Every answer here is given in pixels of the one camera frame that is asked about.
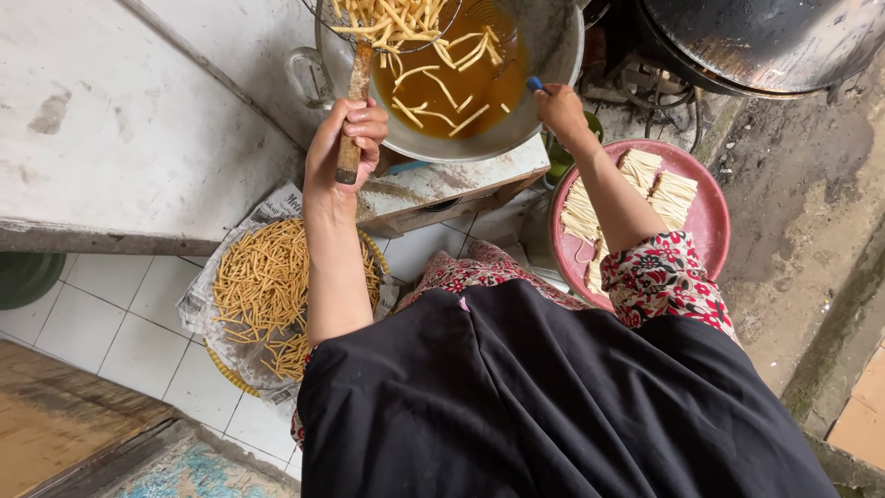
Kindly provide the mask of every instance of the wooden handle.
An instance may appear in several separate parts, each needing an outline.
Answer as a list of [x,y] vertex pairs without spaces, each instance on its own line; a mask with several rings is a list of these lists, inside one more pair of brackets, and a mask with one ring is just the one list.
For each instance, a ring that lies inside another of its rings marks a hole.
[[[366,40],[357,43],[357,55],[353,58],[353,71],[350,73],[350,89],[347,98],[350,100],[368,100],[369,81],[372,79],[372,44]],[[344,127],[350,124],[344,120]],[[344,135],[341,131],[341,148],[338,150],[338,170],[335,171],[335,180],[338,183],[352,185],[357,182],[359,170],[359,158],[363,150],[357,147],[352,136]]]

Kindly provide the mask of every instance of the orange tile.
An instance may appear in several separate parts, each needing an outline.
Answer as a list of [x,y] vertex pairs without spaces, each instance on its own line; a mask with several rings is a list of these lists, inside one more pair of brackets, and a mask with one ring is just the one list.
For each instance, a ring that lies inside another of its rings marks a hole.
[[827,442],[885,469],[885,416],[850,398]]
[[851,396],[874,412],[885,415],[885,348],[876,348],[873,358],[854,385]]

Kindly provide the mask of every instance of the blue spatula handle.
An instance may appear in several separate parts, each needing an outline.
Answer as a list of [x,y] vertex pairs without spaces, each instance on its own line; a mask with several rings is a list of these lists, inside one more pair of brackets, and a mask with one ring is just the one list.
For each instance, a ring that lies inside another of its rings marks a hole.
[[526,86],[528,87],[528,89],[532,90],[533,92],[538,91],[540,89],[540,90],[547,92],[549,95],[553,95],[552,93],[550,93],[550,91],[548,89],[544,88],[544,85],[543,85],[543,83],[541,83],[541,80],[537,79],[534,76],[528,78],[528,81],[526,81]]

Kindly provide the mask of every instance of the wooden board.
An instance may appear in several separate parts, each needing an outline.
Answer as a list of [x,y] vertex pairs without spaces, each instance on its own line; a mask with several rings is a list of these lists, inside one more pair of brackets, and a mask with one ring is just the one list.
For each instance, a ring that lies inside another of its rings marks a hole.
[[0,340],[2,496],[53,482],[175,413],[162,401]]

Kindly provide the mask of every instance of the floral print sleeve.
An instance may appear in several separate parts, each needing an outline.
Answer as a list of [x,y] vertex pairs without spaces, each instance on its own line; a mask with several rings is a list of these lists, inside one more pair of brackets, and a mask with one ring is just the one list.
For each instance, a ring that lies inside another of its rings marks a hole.
[[600,270],[615,315],[631,329],[660,315],[695,318],[740,345],[719,287],[707,278],[691,234],[658,234],[629,251],[606,256]]

